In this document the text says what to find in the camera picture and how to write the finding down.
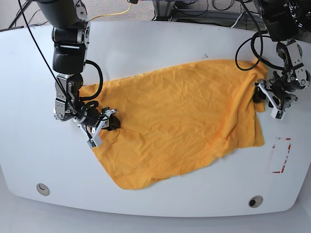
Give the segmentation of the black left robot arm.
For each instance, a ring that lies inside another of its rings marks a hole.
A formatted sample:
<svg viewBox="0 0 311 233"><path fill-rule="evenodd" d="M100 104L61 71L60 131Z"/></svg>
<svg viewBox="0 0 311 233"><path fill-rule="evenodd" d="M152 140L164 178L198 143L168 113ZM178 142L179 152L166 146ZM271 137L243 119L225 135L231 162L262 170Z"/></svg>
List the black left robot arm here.
<svg viewBox="0 0 311 233"><path fill-rule="evenodd" d="M302 61L302 49L294 40L298 34L296 22L291 14L286 0L256 0L254 2L266 30L257 32L251 39L251 50L262 63L274 69L269 80L259 79L255 84L254 102L268 99L272 108L271 116L282 120L285 110L293 101L296 90L310 86L311 75L305 69ZM276 53L283 60L284 66L277 67L264 60L255 50L256 38L269 34L276 42Z"/></svg>

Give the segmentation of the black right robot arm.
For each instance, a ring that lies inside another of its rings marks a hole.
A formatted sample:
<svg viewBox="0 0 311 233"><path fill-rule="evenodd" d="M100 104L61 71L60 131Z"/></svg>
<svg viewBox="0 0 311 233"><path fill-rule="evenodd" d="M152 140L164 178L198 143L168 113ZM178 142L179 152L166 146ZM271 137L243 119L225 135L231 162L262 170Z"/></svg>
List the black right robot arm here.
<svg viewBox="0 0 311 233"><path fill-rule="evenodd" d="M115 117L116 109L98 110L99 103L95 100L103 88L104 77L100 67L86 59L90 33L86 6L80 0L39 0L37 4L53 26L52 68L58 73L54 117L60 121L73 120L88 138L90 147L98 147L102 143L100 131L116 130L121 124ZM97 69L100 82L95 94L82 97L82 72L86 65Z"/></svg>

